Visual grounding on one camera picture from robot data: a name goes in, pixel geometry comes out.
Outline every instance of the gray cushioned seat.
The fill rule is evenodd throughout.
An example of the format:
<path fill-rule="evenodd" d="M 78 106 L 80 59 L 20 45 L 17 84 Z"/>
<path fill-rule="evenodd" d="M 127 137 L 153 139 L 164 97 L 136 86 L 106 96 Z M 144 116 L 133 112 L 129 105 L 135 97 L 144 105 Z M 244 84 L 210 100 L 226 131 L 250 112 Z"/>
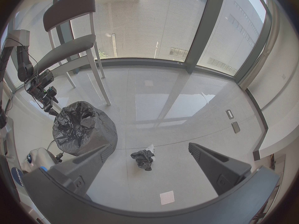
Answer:
<path fill-rule="evenodd" d="M 53 50 L 49 51 L 39 62 L 38 69 L 39 73 L 60 62 L 72 55 L 86 51 L 92 48 L 95 44 L 95 35 L 85 35 L 69 42 L 66 42 Z M 34 67 L 34 72 L 37 71 L 37 65 Z"/>

